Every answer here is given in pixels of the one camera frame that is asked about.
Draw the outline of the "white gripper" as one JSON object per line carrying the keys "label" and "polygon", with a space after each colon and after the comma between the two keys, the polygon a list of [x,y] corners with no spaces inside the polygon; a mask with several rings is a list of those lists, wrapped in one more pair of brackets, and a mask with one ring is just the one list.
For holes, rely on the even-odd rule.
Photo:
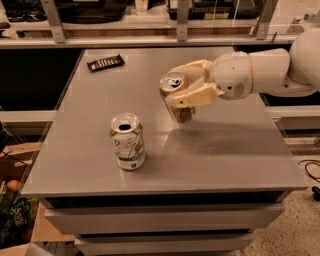
{"label": "white gripper", "polygon": [[218,97],[225,100],[246,98],[253,87],[251,57],[242,51],[224,54],[213,63],[206,59],[189,62],[172,68],[172,72],[183,74],[189,84],[200,78],[214,82],[169,95],[166,103],[175,108],[207,105]]}

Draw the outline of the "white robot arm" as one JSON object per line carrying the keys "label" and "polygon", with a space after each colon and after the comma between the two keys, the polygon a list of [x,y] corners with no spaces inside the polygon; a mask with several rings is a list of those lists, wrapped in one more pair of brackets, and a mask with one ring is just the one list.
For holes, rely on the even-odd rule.
{"label": "white robot arm", "polygon": [[250,94],[303,97],[320,90],[320,29],[299,35],[283,48],[224,54],[171,69],[160,80],[168,91],[165,102],[174,108],[237,100]]}

